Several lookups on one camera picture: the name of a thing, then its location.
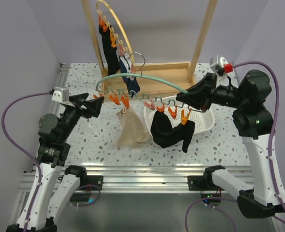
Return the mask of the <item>beige underwear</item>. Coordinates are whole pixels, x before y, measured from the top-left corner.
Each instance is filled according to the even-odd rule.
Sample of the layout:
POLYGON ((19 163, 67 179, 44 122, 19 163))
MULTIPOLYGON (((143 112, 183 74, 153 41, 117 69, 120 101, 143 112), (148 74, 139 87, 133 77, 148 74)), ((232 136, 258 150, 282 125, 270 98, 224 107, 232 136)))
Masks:
POLYGON ((150 133, 132 107, 123 107, 116 115, 122 126, 117 146, 138 147, 150 139, 150 133))

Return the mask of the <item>black underwear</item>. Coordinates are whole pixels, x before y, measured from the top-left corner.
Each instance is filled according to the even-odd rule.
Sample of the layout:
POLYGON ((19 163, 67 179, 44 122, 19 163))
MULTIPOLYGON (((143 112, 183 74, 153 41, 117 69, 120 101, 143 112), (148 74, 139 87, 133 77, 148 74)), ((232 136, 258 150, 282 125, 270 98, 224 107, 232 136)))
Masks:
POLYGON ((168 116, 157 111, 154 114, 150 131, 153 141, 161 148, 167 148, 182 141, 181 149, 187 153, 195 131, 195 123, 189 120, 185 125, 179 123, 176 127, 172 127, 168 116))

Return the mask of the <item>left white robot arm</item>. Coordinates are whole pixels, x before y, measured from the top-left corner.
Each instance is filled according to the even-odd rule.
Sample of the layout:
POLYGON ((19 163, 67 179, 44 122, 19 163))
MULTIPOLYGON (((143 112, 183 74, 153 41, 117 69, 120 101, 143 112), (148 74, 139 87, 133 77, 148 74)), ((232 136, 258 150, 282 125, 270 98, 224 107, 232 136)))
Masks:
POLYGON ((88 93, 63 96, 54 91, 49 94, 65 110, 60 116, 46 114, 40 118, 38 156, 34 157, 8 137, 36 166, 27 202, 17 222, 7 227, 8 232, 55 232, 56 223, 75 191, 102 189, 96 182, 90 182, 86 168, 70 165, 64 169, 64 165, 71 148, 67 143, 69 135, 80 118, 99 116, 104 96, 88 100, 88 93))

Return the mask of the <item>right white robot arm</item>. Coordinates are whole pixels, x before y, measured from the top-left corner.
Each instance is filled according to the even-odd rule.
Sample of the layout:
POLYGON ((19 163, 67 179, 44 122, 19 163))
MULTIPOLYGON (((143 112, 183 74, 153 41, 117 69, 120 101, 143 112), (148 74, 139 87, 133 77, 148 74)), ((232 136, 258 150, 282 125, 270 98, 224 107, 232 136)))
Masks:
POLYGON ((205 188, 225 190, 237 200, 246 218, 284 213, 285 189, 277 167, 274 140, 270 138, 275 118, 264 106, 271 93, 270 78, 262 71, 250 70, 238 87, 216 84, 216 74, 209 72, 186 93, 178 93, 176 99, 203 112, 212 104, 234 108, 233 123, 246 146, 254 183, 246 184, 222 165, 216 165, 204 171, 205 188))

